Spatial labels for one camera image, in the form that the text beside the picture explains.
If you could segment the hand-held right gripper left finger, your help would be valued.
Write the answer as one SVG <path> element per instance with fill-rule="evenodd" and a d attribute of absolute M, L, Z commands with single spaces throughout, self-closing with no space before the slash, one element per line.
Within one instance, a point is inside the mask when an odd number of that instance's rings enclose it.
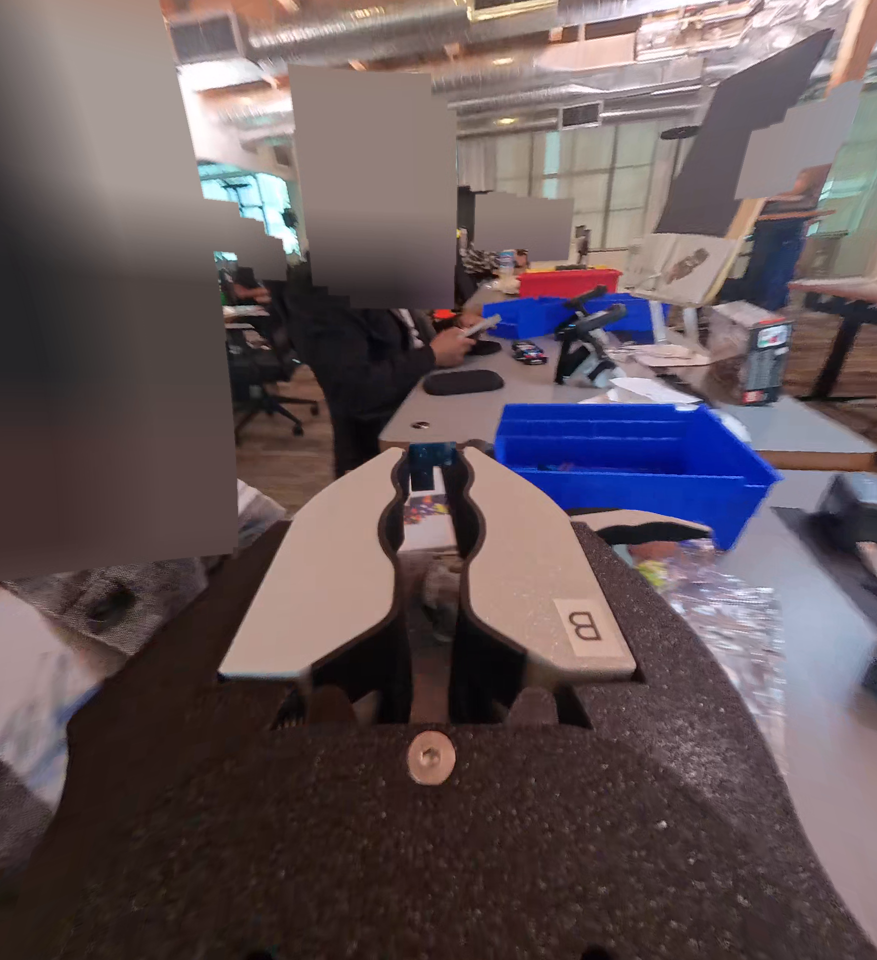
<path fill-rule="evenodd" d="M 397 448 L 327 486 L 289 523 L 218 673 L 334 687 L 408 706 L 411 657 L 398 549 L 408 495 Z"/>

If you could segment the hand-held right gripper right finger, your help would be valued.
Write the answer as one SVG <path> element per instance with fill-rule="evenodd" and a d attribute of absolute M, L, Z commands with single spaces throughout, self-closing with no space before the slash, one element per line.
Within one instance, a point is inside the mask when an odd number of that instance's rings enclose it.
<path fill-rule="evenodd" d="M 454 527 L 462 558 L 454 705 L 511 706 L 637 678 L 637 660 L 571 518 L 480 447 L 457 450 Z"/>

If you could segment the dark blue toy brick piece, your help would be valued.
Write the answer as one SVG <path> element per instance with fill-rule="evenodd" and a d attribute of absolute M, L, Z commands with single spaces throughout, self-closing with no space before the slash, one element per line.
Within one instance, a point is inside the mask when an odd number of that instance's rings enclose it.
<path fill-rule="evenodd" d="M 457 457 L 455 442 L 418 442 L 408 446 L 407 466 L 409 489 L 413 493 L 428 493 L 435 488 L 435 471 L 454 464 Z"/>

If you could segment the blue plastic bin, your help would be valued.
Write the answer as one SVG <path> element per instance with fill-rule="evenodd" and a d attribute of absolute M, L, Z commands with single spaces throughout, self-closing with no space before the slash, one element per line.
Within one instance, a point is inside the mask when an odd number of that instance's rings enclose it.
<path fill-rule="evenodd" d="M 562 509 L 655 513 L 735 546 L 781 474 L 711 409 L 667 404 L 504 406 L 498 463 Z"/>
<path fill-rule="evenodd" d="M 589 313 L 623 306 L 624 318 L 610 324 L 607 331 L 622 341 L 639 344 L 654 342 L 648 300 L 627 293 L 610 293 L 590 298 L 585 306 Z M 565 299 L 552 296 L 510 298 L 484 304 L 480 310 L 482 317 L 500 317 L 500 322 L 489 332 L 507 340 L 548 337 L 559 325 L 574 316 L 574 311 L 565 308 Z"/>

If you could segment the large clear plastic bag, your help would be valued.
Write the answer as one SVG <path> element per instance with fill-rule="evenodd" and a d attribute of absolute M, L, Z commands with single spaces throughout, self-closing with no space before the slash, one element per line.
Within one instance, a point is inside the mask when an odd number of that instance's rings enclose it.
<path fill-rule="evenodd" d="M 752 717 L 767 727 L 785 719 L 785 651 L 776 593 L 720 570 L 707 539 L 672 543 L 662 558 L 647 545 L 614 547 L 641 573 L 720 664 Z"/>

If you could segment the white paper sheets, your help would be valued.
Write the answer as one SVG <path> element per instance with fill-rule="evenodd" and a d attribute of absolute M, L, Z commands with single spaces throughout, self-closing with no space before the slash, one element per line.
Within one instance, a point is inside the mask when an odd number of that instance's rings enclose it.
<path fill-rule="evenodd" d="M 677 389 L 659 378 L 614 377 L 610 380 L 609 396 L 614 402 L 658 404 L 681 407 L 708 405 L 700 397 Z"/>

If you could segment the grey office desk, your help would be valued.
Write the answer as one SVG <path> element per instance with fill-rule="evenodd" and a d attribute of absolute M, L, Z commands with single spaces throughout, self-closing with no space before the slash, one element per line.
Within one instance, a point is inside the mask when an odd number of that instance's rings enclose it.
<path fill-rule="evenodd" d="M 479 393 L 435 396 L 418 385 L 384 427 L 380 445 L 406 448 L 416 443 L 491 442 L 504 406 L 511 403 L 605 403 L 608 389 L 558 385 L 554 367 L 560 347 L 552 337 L 536 338 L 549 358 L 545 366 L 525 366 L 511 350 L 488 357 L 468 357 L 465 369 L 488 369 L 504 381 L 502 388 Z M 740 423 L 752 447 L 781 471 L 860 472 L 877 463 L 877 443 L 790 396 L 766 406 L 734 404 L 708 366 L 670 367 L 678 389 L 705 398 L 715 410 Z"/>

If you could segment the person's grey jacket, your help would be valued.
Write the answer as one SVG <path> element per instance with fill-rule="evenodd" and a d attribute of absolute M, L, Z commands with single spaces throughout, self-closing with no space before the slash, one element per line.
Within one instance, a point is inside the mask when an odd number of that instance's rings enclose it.
<path fill-rule="evenodd" d="M 0 582 L 0 883 L 28 864 L 61 802 L 67 726 L 207 589 L 207 558 Z"/>

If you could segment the black carton red label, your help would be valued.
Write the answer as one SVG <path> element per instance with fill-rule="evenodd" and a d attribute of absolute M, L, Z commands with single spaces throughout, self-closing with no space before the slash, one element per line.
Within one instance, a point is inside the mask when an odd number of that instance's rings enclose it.
<path fill-rule="evenodd" d="M 764 406 L 780 398 L 792 338 L 793 323 L 785 318 L 771 318 L 749 330 L 738 374 L 740 405 Z"/>

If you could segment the black box-shaped device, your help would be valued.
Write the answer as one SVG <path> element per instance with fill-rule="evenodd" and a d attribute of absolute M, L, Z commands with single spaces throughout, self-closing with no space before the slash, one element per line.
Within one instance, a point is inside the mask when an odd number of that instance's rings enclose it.
<path fill-rule="evenodd" d="M 842 552 L 877 548 L 877 473 L 837 473 L 817 505 L 816 521 L 830 546 Z"/>

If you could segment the black office chair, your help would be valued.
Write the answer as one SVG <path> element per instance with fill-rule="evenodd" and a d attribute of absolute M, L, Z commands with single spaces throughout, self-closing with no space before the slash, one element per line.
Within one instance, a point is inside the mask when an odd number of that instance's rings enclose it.
<path fill-rule="evenodd" d="M 221 278 L 236 444 L 259 415 L 280 416 L 291 424 L 294 436 L 303 436 L 303 422 L 289 405 L 304 406 L 314 417 L 320 414 L 321 406 L 316 400 L 279 391 L 280 386 L 293 381 L 301 367 L 289 330 L 285 282 L 260 280 L 251 267 L 244 266 L 224 272 Z"/>

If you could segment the red plastic bin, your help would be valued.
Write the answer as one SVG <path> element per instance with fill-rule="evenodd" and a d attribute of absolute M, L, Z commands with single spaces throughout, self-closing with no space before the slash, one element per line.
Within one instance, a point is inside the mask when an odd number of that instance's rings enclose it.
<path fill-rule="evenodd" d="M 617 290 L 622 271 L 608 267 L 526 270 L 518 279 L 518 296 L 528 298 L 572 299 L 601 287 L 607 293 Z"/>

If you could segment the white picture board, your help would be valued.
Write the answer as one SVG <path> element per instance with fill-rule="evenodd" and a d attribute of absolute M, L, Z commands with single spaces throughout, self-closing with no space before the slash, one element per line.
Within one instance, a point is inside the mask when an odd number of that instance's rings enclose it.
<path fill-rule="evenodd" d="M 662 304 L 706 306 L 740 246 L 738 240 L 699 234 L 647 234 L 629 247 L 619 287 Z"/>

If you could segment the wooden standing desk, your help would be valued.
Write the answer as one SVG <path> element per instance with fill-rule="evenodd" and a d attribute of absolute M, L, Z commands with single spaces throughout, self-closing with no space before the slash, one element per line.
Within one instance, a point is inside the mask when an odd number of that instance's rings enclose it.
<path fill-rule="evenodd" d="M 812 389 L 799 400 L 831 404 L 868 401 L 868 396 L 834 395 L 833 390 L 860 330 L 864 326 L 877 327 L 877 273 L 867 277 L 793 280 L 789 288 L 792 293 L 802 296 L 806 309 L 840 320 L 829 354 Z"/>

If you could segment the black backdrop board wooden edge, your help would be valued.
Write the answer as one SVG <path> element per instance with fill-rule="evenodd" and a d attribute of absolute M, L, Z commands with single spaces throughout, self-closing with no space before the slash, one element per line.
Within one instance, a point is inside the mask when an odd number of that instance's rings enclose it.
<path fill-rule="evenodd" d="M 735 191 L 752 133 L 780 123 L 798 102 L 833 34 L 818 30 L 719 84 L 656 234 L 726 236 L 739 209 Z"/>

